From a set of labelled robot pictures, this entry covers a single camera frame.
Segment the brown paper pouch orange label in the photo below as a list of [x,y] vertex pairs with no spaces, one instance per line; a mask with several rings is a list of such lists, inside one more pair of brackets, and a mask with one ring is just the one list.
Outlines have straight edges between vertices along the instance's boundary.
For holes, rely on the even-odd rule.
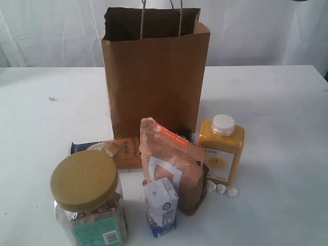
[[179,211],[194,215],[207,194],[205,149],[149,117],[140,123],[139,151],[145,183],[166,177],[179,197]]

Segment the yellow grain bottle white cap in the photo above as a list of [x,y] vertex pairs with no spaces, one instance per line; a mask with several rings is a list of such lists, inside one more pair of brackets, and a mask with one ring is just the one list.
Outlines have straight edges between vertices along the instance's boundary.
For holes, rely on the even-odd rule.
[[218,114],[203,120],[198,145],[206,150],[204,164],[209,168],[207,178],[215,184],[233,184],[244,147],[245,130],[234,118]]

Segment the brown paper bag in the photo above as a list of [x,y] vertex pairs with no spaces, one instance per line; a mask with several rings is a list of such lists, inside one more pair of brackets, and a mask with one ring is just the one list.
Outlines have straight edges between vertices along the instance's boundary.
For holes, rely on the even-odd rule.
[[200,9],[110,7],[102,53],[115,138],[138,137],[151,117],[195,132],[210,31]]

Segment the spaghetti packet blue orange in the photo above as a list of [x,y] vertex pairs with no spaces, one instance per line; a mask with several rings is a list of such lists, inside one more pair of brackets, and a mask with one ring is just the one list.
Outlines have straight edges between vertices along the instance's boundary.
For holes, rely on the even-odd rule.
[[97,150],[108,154],[116,163],[119,170],[141,169],[140,140],[138,138],[123,138],[89,143],[72,143],[70,154],[85,150]]

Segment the small white blue carton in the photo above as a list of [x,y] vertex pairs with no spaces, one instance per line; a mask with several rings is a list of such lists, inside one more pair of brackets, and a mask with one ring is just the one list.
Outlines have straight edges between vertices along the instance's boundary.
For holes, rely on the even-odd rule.
[[144,186],[145,214],[154,237],[176,229],[178,195],[171,182],[162,178]]

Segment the white crumpled bit left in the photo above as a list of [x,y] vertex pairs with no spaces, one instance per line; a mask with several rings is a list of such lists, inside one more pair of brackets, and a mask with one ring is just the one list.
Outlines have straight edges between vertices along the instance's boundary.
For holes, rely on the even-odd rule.
[[207,192],[210,193],[210,192],[213,192],[217,189],[217,185],[211,181],[211,180],[207,180]]

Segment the white crumpled bit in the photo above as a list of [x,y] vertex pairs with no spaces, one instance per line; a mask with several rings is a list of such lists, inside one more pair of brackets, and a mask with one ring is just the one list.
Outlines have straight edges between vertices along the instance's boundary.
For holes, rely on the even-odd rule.
[[227,187],[225,185],[219,184],[219,183],[216,185],[216,192],[218,194],[222,195],[225,193],[226,190],[227,190]]
[[211,180],[207,180],[207,192],[210,193],[210,192],[213,192],[217,189],[217,185],[211,181]]
[[238,190],[236,188],[228,188],[228,196],[230,198],[235,198],[238,195]]

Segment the white crumpled bit middle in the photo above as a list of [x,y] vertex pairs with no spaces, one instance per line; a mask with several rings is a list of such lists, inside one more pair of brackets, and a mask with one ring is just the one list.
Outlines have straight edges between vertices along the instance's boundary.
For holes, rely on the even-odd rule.
[[219,184],[219,183],[216,185],[216,192],[218,194],[222,195],[225,193],[226,190],[227,190],[227,187],[225,185]]

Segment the white crumpled bit right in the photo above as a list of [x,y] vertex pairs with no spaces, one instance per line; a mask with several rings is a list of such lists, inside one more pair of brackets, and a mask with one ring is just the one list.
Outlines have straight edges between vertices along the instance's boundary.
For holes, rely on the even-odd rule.
[[230,198],[235,198],[238,195],[238,190],[236,188],[228,188],[228,196]]

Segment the clear jar gold lid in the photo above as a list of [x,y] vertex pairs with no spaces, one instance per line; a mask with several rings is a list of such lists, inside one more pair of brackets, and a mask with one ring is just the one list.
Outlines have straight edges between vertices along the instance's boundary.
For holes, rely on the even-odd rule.
[[123,245],[128,238],[118,169],[106,153],[76,152],[54,169],[57,222],[72,245]]

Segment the small white paper scrap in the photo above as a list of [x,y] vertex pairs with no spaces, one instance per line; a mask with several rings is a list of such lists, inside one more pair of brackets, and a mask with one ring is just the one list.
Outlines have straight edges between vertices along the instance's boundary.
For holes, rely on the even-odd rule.
[[58,100],[58,98],[55,98],[55,97],[48,97],[48,99],[49,99],[49,101],[57,101]]

